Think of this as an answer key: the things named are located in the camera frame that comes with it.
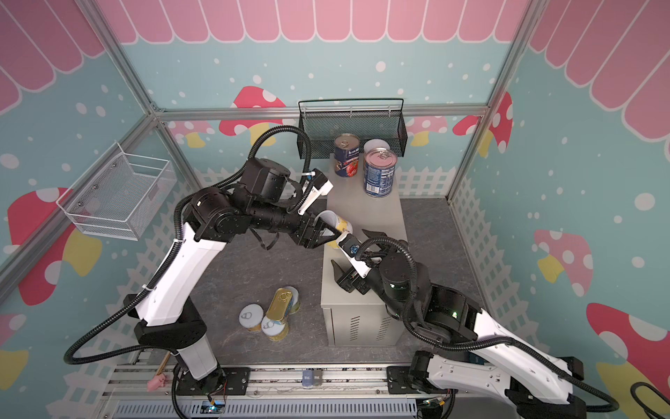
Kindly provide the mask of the dark blue red label can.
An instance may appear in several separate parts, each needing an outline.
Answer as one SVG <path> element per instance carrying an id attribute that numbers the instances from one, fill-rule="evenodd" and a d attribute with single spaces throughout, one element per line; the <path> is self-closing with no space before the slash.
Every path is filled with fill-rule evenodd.
<path id="1" fill-rule="evenodd" d="M 333 144 L 335 173 L 341 177 L 354 177 L 359 167 L 360 139 L 353 134 L 341 134 Z"/>

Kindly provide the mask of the blue label tin can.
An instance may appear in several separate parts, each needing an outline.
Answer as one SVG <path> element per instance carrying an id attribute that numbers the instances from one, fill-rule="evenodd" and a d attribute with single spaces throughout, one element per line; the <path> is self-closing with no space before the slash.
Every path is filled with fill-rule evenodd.
<path id="1" fill-rule="evenodd" d="M 366 154 L 364 167 L 366 194 L 371 197 L 386 197 L 392 192 L 397 161 L 397 155 L 385 148 L 377 148 Z"/>

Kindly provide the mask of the orange green plastic-lid can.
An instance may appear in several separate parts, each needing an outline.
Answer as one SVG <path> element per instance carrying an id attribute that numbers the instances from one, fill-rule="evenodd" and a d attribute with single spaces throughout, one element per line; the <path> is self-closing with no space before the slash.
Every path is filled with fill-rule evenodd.
<path id="1" fill-rule="evenodd" d="M 364 144 L 364 153 L 365 154 L 373 152 L 377 149 L 390 150 L 391 147 L 386 141 L 384 141 L 382 139 L 371 139 L 371 140 L 366 141 L 365 144 Z"/>

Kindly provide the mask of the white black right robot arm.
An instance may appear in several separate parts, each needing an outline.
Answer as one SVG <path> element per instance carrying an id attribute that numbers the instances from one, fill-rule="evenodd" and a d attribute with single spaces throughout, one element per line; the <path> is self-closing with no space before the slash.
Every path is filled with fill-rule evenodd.
<path id="1" fill-rule="evenodd" d="M 583 366 L 532 347 L 459 291 L 434 284 L 402 240 L 371 231 L 361 242 L 351 233 L 335 238 L 354 283 L 374 292 L 429 351 L 415 354 L 408 372 L 425 393 L 470 391 L 513 406 L 523 418 L 584 418 L 575 394 Z"/>

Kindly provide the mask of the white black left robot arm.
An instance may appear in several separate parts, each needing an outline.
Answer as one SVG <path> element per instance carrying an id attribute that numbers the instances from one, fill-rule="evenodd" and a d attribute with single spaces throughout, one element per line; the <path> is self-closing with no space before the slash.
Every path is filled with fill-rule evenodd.
<path id="1" fill-rule="evenodd" d="M 207 327 L 190 298 L 215 256 L 235 237 L 259 230 L 285 234 L 306 249 L 338 236 L 309 210 L 333 183 L 318 169 L 306 172 L 304 183 L 290 175 L 276 162 L 251 158 L 238 182 L 205 188 L 187 200 L 178 218 L 181 237 L 174 243 L 176 251 L 164 259 L 157 283 L 145 288 L 146 297 L 129 312 L 139 321 L 139 344 L 175 354 L 198 382 L 223 379 Z"/>

